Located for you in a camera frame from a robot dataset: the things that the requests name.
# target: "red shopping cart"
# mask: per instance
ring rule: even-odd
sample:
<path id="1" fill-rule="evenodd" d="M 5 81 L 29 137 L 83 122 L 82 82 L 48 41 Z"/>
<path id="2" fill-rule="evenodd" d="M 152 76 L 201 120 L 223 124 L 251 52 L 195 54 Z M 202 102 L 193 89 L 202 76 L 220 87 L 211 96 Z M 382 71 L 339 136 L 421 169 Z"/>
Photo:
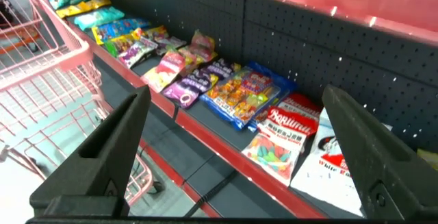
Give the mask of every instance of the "red shopping cart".
<path id="1" fill-rule="evenodd" d="M 45 179 L 111 108 L 100 90 L 101 73 L 92 63 L 88 44 L 56 15 L 47 0 L 39 0 L 44 14 L 30 0 L 8 1 L 17 3 L 16 9 L 8 10 L 9 14 L 0 12 L 1 17 L 16 16 L 17 10 L 34 16 L 23 15 L 25 20 L 16 16 L 14 23 L 6 19 L 7 26 L 0 29 L 0 40 L 6 38 L 12 47 L 0 48 L 0 53 L 4 52 L 0 54 L 0 142 L 5 144 L 0 159 L 7 155 Z M 29 47 L 19 32 L 41 35 L 31 37 L 38 50 Z M 12 34 L 27 46 L 11 44 Z M 135 165 L 126 191 L 129 204 L 159 186 L 154 185 L 150 168 L 139 156 Z"/>

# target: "yellow candy bag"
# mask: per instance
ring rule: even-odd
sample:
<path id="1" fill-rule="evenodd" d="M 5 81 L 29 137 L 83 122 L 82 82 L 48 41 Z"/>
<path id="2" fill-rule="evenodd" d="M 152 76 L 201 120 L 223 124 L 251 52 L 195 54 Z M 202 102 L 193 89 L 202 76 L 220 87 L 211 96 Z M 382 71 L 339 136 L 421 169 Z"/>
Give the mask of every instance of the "yellow candy bag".
<path id="1" fill-rule="evenodd" d="M 110 0 L 91 0 L 87 2 L 81 2 L 77 5 L 71 5 L 67 8 L 57 10 L 56 13 L 60 18 L 65 18 L 67 16 L 74 16 L 84 12 L 89 12 L 91 10 L 101 8 L 104 5 L 111 5 Z"/>

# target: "red candy package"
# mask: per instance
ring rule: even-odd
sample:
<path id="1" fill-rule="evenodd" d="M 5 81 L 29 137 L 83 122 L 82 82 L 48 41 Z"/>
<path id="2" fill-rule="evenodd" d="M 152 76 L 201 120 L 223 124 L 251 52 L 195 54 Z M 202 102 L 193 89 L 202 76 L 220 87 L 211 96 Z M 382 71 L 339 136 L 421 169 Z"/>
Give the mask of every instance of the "red candy package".
<path id="1" fill-rule="evenodd" d="M 242 153 L 289 186 L 304 143 L 317 128 L 313 119 L 271 107 L 267 119 L 259 124 L 260 132 Z"/>
<path id="2" fill-rule="evenodd" d="M 312 103 L 307 97 L 299 93 L 292 93 L 284 98 L 279 104 L 279 108 L 297 112 L 303 116 L 318 121 L 322 108 Z"/>

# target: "white candy package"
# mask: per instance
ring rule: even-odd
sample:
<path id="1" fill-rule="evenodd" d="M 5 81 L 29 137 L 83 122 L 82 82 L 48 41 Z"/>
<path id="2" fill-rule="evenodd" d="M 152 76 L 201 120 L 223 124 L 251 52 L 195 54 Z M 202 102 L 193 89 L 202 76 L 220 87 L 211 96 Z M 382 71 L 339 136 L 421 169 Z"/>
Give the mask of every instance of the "white candy package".
<path id="1" fill-rule="evenodd" d="M 363 216 L 360 211 L 361 200 L 328 117 L 323 109 L 311 152 L 290 186 L 345 211 Z"/>

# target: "pegboard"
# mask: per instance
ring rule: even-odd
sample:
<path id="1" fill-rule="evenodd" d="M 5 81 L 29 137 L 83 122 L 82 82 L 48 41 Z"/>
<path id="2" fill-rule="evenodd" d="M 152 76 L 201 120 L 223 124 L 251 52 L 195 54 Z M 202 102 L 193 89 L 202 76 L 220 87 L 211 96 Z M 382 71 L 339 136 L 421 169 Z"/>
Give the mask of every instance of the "pegboard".
<path id="1" fill-rule="evenodd" d="M 410 147 L 438 151 L 438 50 L 272 0 L 246 0 L 244 60 L 321 99 L 346 90 Z"/>
<path id="2" fill-rule="evenodd" d="M 196 0 L 122 0 L 124 8 L 137 15 L 164 25 L 173 36 L 190 40 L 196 29 L 211 36 L 216 42 L 216 51 L 224 58 L 240 61 L 242 54 L 243 18 L 229 11 L 222 11 L 211 2 Z M 242 3 L 243 0 L 229 0 L 227 3 Z"/>

